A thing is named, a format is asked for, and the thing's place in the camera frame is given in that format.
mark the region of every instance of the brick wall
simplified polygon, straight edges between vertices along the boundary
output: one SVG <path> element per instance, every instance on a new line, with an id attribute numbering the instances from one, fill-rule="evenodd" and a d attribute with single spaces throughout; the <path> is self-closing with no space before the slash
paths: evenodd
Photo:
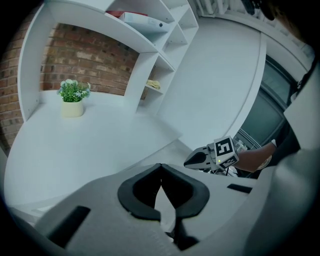
<path id="1" fill-rule="evenodd" d="M 0 60 L 0 141 L 5 149 L 11 148 L 23 123 L 18 100 L 18 61 L 23 40 L 36 11 L 32 11 L 23 21 Z"/>
<path id="2" fill-rule="evenodd" d="M 65 79 L 91 83 L 91 91 L 124 95 L 139 53 L 98 32 L 57 24 L 41 66 L 40 89 L 57 90 Z"/>
<path id="3" fill-rule="evenodd" d="M 0 61 L 0 140 L 10 149 L 22 126 L 17 73 L 20 51 L 35 12 L 21 24 Z M 43 53 L 40 91 L 57 90 L 66 79 L 91 83 L 91 91 L 124 95 L 139 53 L 100 33 L 56 24 Z M 143 91 L 141 99 L 146 97 Z"/>

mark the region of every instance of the white wall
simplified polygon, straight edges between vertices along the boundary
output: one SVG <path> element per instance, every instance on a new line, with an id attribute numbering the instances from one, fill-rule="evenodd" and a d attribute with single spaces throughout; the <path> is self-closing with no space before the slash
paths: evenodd
<path id="1" fill-rule="evenodd" d="M 198 23 L 158 113 L 191 149 L 236 134 L 257 96 L 266 57 L 260 32 L 217 18 Z"/>

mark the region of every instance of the yellow pot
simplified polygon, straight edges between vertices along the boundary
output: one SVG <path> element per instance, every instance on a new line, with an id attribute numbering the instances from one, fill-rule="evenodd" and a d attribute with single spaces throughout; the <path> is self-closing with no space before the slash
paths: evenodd
<path id="1" fill-rule="evenodd" d="M 61 114 L 64 118 L 81 117 L 84 113 L 82 100 L 79 102 L 64 102 L 62 101 Z"/>

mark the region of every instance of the human arm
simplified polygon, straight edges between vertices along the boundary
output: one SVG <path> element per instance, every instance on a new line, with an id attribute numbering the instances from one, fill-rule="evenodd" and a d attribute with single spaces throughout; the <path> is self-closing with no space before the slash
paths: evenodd
<path id="1" fill-rule="evenodd" d="M 272 142 L 258 149 L 242 151 L 238 154 L 239 161 L 233 166 L 241 170 L 253 173 L 275 151 L 276 146 Z"/>

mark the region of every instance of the white desk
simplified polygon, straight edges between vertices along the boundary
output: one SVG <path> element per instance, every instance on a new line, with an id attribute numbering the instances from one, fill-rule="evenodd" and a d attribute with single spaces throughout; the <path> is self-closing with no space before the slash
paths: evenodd
<path id="1" fill-rule="evenodd" d="M 62 118 L 59 104 L 40 104 L 21 127 L 8 157 L 4 196 L 9 206 L 58 198 L 115 174 L 176 140 L 155 117 L 91 105 Z"/>

